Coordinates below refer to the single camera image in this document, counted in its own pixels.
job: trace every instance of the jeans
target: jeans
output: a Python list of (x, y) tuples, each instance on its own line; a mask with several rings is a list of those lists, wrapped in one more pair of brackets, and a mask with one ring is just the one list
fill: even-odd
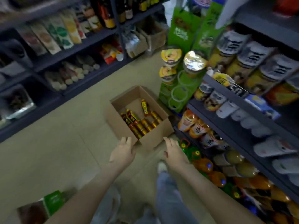
[[(189, 209), (184, 205), (176, 182), (169, 173), (163, 171), (157, 178), (157, 197), (155, 205), (161, 224), (198, 224)], [(135, 224), (157, 224), (152, 211), (146, 210)]]

